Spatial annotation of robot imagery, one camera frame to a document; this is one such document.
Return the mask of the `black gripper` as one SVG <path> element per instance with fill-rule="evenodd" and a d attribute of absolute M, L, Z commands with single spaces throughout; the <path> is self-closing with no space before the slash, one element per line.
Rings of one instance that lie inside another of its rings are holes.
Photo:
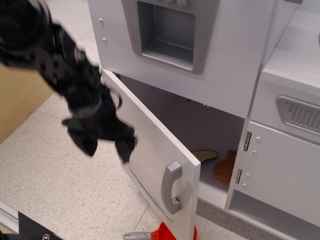
<path fill-rule="evenodd" d="M 75 145 L 86 155 L 92 157 L 95 154 L 98 140 L 114 141 L 122 164 L 130 162 L 137 144 L 135 131 L 117 118 L 115 109 L 103 106 L 90 116 L 74 116 L 61 123 L 67 127 Z"/>

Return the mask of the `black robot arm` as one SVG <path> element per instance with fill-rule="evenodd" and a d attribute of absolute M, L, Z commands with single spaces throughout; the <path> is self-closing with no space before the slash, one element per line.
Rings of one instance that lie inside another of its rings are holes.
<path fill-rule="evenodd" d="M 0 61 L 14 68 L 35 70 L 67 102 L 71 118 L 64 119 L 73 142 L 93 156 L 99 140 L 113 141 L 126 164 L 136 146 L 133 128 L 116 115 L 110 89 L 64 28 L 52 21 L 41 0 L 0 3 Z"/>

